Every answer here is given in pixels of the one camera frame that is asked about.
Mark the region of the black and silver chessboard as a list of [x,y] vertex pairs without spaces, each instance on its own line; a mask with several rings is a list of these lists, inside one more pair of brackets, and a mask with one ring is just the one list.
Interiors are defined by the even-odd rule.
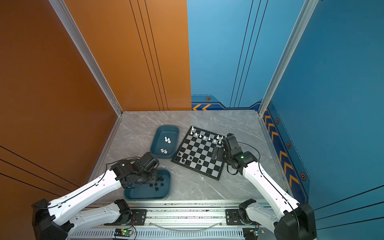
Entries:
[[220,138],[217,140],[216,136],[218,134],[194,127],[195,131],[193,133],[198,134],[198,136],[195,137],[194,134],[190,135],[191,128],[192,127],[190,127],[188,133],[182,140],[172,162],[218,181],[224,168],[224,162],[213,160],[212,155],[214,147],[222,146],[222,144],[218,145],[218,141],[222,135],[219,135]]

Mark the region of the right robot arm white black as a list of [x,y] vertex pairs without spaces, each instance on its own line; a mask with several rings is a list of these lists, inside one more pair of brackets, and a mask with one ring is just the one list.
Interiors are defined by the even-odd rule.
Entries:
[[301,204],[286,193],[264,170],[260,157],[244,152],[236,137],[213,138],[216,156],[250,181],[269,203],[267,209],[256,200],[249,199],[239,205],[242,223],[257,223],[274,233],[277,240],[317,239],[315,213],[309,204]]

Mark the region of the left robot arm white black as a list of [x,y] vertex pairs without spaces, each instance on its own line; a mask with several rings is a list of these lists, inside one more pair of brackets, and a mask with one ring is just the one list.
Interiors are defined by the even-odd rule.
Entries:
[[77,190],[52,201],[42,199],[32,205],[32,225],[37,240],[66,240],[74,233],[103,224],[133,224],[133,211],[125,200],[105,207],[85,208],[101,197],[130,184],[153,184],[159,160],[150,152],[106,165],[105,172]]

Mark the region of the teal tray with black pieces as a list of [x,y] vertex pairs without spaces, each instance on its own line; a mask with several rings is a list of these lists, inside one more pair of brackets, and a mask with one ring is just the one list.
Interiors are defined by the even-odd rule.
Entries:
[[124,197],[128,201],[149,201],[149,200],[164,200],[171,191],[171,172],[167,169],[158,169],[158,177],[163,177],[163,182],[158,182],[154,185],[142,185],[135,189],[124,189]]

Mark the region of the teal tray with white pieces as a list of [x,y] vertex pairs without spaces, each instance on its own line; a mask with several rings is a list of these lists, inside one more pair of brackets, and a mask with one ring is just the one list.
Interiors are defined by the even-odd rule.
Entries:
[[[176,126],[162,125],[157,128],[151,147],[151,154],[158,159],[172,159],[177,152],[178,138],[180,130]],[[165,141],[165,137],[171,139],[171,143]],[[167,150],[168,153],[161,153],[161,149]]]

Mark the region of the green circuit board left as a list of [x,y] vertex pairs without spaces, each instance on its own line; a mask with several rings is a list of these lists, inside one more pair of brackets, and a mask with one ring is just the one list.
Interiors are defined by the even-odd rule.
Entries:
[[113,234],[113,239],[118,239],[118,240],[134,240],[135,239],[135,231],[133,229],[115,229],[114,234]]

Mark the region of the green circuit board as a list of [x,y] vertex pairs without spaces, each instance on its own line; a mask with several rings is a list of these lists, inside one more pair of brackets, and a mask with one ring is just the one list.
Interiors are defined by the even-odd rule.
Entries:
[[113,239],[118,239],[118,240],[134,240],[135,239],[135,231],[133,229],[115,229],[114,234],[113,234]]
[[260,235],[265,233],[262,229],[243,228],[243,236],[245,240],[257,240]]

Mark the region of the green circuit board right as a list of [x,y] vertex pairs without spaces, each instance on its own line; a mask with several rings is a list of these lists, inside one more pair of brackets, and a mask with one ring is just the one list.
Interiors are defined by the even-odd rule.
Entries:
[[257,240],[260,235],[265,233],[262,229],[243,228],[243,236],[245,240]]

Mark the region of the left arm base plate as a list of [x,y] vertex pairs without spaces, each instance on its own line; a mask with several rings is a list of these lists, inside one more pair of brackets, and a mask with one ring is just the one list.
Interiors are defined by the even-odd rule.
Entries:
[[119,218],[105,226],[143,226],[147,217],[146,209],[135,209],[123,212]]

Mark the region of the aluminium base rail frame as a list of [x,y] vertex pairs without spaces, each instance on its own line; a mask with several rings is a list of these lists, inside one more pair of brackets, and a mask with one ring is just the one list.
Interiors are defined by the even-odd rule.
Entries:
[[[271,232],[278,240],[315,240],[317,239],[315,215],[308,204],[295,204],[290,196],[273,198],[269,208],[265,208],[255,200],[247,200],[240,204],[240,223],[258,223]],[[109,205],[85,210],[93,200],[90,197],[75,197],[66,202],[64,198],[52,201],[48,210],[50,219],[57,226],[66,223],[73,225],[65,232],[71,236],[82,230],[87,230],[102,224],[112,224],[118,219],[131,213],[125,200]],[[166,224],[176,228],[193,228],[207,225],[209,221],[224,219],[223,214],[215,213],[213,209],[191,207],[190,210],[178,208],[156,208],[156,214],[164,219]]]

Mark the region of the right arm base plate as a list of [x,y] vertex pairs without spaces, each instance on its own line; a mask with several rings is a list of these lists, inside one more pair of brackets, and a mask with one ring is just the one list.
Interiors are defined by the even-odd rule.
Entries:
[[258,226],[256,222],[246,223],[241,219],[239,209],[225,209],[225,218],[228,226]]

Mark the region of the aluminium corner post right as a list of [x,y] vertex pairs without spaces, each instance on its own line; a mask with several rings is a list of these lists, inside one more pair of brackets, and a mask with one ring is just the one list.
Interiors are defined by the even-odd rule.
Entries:
[[300,14],[295,22],[290,37],[281,55],[279,63],[275,69],[275,72],[271,78],[271,81],[267,87],[258,113],[262,117],[270,104],[272,97],[286,71],[286,68],[297,48],[297,45],[313,15],[313,12],[318,4],[319,0],[306,0],[300,11]]

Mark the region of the aluminium corner post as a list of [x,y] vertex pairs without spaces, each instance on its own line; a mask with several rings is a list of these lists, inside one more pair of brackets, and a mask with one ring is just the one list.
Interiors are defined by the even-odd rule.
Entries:
[[83,60],[87,64],[89,70],[93,74],[95,80],[99,84],[101,90],[103,91],[113,110],[115,111],[118,117],[121,117],[123,114],[123,109],[120,106],[115,94],[112,91],[112,88],[110,87],[105,75],[103,74],[99,64],[97,63],[94,55],[92,54],[92,51],[89,48],[80,29],[78,28],[74,18],[72,17],[67,5],[62,0],[49,0],[49,2],[53,7],[55,13],[59,17],[61,23],[65,27],[71,40],[75,44],[79,53],[81,54]]
[[297,45],[313,15],[313,12],[318,4],[319,0],[306,0],[300,11],[300,14],[295,22],[290,37],[281,55],[279,63],[275,69],[275,72],[271,78],[271,81],[267,87],[258,113],[262,117],[270,104],[272,97],[286,71],[286,68],[297,48]]

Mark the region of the aluminium corner post left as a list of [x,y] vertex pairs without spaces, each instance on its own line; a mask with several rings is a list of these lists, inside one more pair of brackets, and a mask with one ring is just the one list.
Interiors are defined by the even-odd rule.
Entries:
[[113,110],[115,111],[118,117],[121,117],[123,114],[123,109],[120,106],[115,94],[112,91],[112,88],[110,87],[105,75],[103,74],[99,64],[97,63],[94,55],[92,54],[92,51],[89,48],[80,29],[78,28],[74,18],[72,17],[67,5],[62,0],[49,0],[49,2],[53,7],[55,13],[59,17],[61,23],[65,27],[71,40],[75,44],[79,53],[81,54],[83,60],[87,64],[89,70],[93,74],[95,80],[99,84],[101,90],[103,91]]

